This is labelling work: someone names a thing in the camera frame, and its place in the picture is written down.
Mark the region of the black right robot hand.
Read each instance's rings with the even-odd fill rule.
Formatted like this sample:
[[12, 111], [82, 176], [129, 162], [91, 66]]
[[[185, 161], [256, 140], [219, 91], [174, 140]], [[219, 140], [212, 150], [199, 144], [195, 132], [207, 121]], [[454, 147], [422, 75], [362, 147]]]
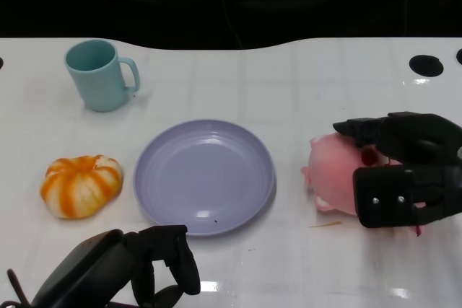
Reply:
[[461, 127], [435, 114], [390, 113], [333, 124], [397, 165], [358, 168], [354, 204], [367, 228], [422, 226], [461, 212]]

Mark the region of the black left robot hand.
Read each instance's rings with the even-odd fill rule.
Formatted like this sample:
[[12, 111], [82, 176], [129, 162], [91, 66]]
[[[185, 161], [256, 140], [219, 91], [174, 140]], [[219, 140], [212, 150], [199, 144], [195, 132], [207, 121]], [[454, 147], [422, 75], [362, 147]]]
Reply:
[[174, 307], [201, 291], [187, 228], [114, 229], [77, 245], [50, 274], [33, 307], [116, 307], [113, 297], [131, 284], [138, 307]]

